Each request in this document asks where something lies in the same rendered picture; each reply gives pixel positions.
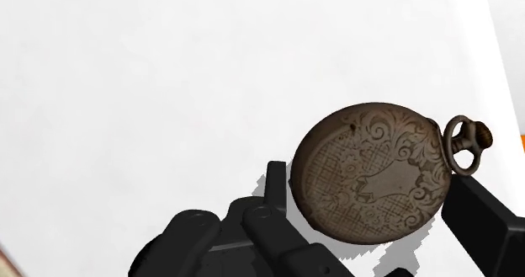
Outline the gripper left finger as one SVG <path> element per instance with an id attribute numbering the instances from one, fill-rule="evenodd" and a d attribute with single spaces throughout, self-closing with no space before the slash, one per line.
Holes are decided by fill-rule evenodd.
<path id="1" fill-rule="evenodd" d="M 263 196 L 232 201 L 224 219 L 179 212 L 140 250 L 128 277 L 354 277 L 290 223 L 286 199 L 286 164 L 271 161 Z"/>

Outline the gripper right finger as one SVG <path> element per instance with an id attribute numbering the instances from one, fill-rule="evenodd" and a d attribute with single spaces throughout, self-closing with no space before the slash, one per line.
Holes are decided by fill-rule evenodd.
<path id="1" fill-rule="evenodd" d="M 442 218 L 485 277 L 525 277 L 525 218 L 473 177 L 452 176 Z"/>

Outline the engraved brown pocket watch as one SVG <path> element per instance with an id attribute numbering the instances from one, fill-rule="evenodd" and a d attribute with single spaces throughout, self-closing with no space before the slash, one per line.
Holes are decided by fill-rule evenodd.
<path id="1" fill-rule="evenodd" d="M 392 242 L 429 222 L 453 174 L 473 174 L 492 143 L 488 127 L 464 115 L 441 129 L 397 104 L 355 104 L 310 129 L 289 185 L 318 232 L 351 244 Z"/>

